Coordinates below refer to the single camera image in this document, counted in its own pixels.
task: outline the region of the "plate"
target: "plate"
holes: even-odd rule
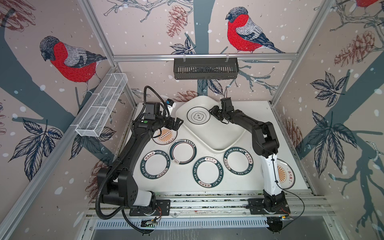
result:
[[[232,147],[224,153],[225,167],[236,175],[245,175],[251,172],[253,160],[249,152],[241,147]]]
[[[216,187],[223,180],[224,176],[223,167],[221,166],[218,160],[212,157],[202,157],[197,160],[195,165],[193,166],[192,173],[195,181],[199,185],[206,188]]]
[[[188,139],[177,140],[169,149],[171,161],[180,165],[192,162],[196,153],[196,145]]]
[[[277,159],[277,171],[282,189],[290,189],[295,184],[295,174],[288,163]]]
[[[158,129],[153,134],[154,137],[160,134],[160,130]],[[177,131],[175,130],[169,130],[166,127],[161,128],[161,135],[157,138],[152,138],[153,141],[159,145],[167,145],[173,142],[177,137]]]
[[[157,179],[168,171],[170,166],[170,159],[166,152],[161,150],[155,150],[152,152],[149,152],[147,155],[144,156],[144,158],[141,160],[140,163],[140,171],[148,179]]]
[[[187,112],[187,119],[193,124],[204,124],[210,118],[209,111],[203,107],[194,107]]]

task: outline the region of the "white snow dot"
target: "white snow dot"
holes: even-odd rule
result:
[[[83,215],[84,215],[84,212],[82,212],[76,219],[76,221],[73,223],[73,227],[76,227],[76,225],[79,224],[79,222],[81,221],[81,219],[83,218]]]
[[[56,194],[56,195],[60,195],[62,191],[63,191],[63,187],[59,187],[59,188],[57,188],[57,189],[55,190],[55,194]]]

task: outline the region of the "wallpaper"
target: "wallpaper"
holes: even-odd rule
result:
[[[122,94],[100,137],[73,139],[11,239],[75,239],[97,194],[97,172],[123,142],[132,107]]]
[[[321,0],[91,0],[115,55],[296,52]]]
[[[238,77],[228,80],[177,80],[173,61],[120,62],[119,66],[128,77],[136,102],[143,101],[142,91],[146,85],[153,87],[164,99],[171,98],[177,102],[186,102],[199,95],[219,101],[225,91],[236,101],[269,101],[290,63],[290,60],[239,61]],[[158,101],[152,92],[148,92],[147,97],[149,101]]]
[[[109,64],[76,1],[0,6],[0,181],[12,183],[0,187],[1,221]]]
[[[349,239],[384,239],[384,13],[336,1],[276,108]]]

